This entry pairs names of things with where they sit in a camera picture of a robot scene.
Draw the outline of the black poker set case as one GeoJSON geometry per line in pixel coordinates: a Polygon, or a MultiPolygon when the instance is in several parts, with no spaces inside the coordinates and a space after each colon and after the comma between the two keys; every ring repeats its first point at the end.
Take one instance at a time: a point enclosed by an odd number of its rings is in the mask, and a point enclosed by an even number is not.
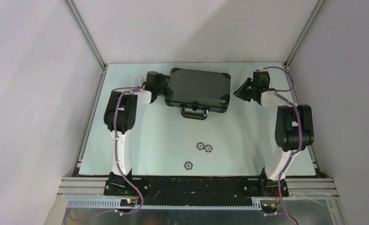
{"type": "Polygon", "coordinates": [[[228,73],[172,68],[164,90],[165,104],[186,119],[205,120],[209,112],[225,113],[230,103],[228,73]]]}

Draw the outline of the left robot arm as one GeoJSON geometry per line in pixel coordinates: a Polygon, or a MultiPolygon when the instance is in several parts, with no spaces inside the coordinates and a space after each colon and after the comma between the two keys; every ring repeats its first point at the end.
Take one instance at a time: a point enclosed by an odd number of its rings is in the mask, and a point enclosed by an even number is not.
{"type": "Polygon", "coordinates": [[[104,124],[113,140],[113,166],[109,182],[122,195],[129,195],[134,189],[130,180],[132,166],[128,146],[130,130],[136,122],[138,106],[153,103],[165,94],[170,77],[150,71],[145,78],[139,78],[137,87],[121,87],[111,91],[104,113],[104,124]]]}

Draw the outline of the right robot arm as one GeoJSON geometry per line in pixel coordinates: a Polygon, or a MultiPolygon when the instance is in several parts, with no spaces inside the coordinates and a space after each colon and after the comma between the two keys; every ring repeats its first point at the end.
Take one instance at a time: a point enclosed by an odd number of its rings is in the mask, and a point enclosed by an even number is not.
{"type": "Polygon", "coordinates": [[[257,70],[247,78],[234,95],[243,101],[255,101],[276,114],[274,138],[276,149],[270,163],[263,168],[258,190],[270,196],[277,190],[276,182],[286,177],[287,170],[300,152],[314,142],[312,109],[299,105],[281,95],[281,90],[270,88],[268,71],[257,70]]]}

